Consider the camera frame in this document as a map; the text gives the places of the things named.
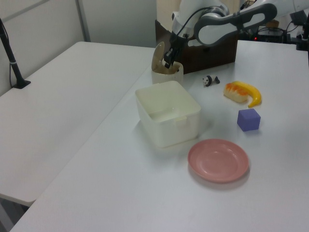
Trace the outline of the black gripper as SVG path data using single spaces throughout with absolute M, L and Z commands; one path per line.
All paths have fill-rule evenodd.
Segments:
M 167 69 L 173 65 L 175 59 L 177 58 L 179 52 L 185 47 L 187 43 L 187 36 L 179 36 L 175 32 L 171 33 L 169 43 L 169 50 L 164 54 L 165 67 Z

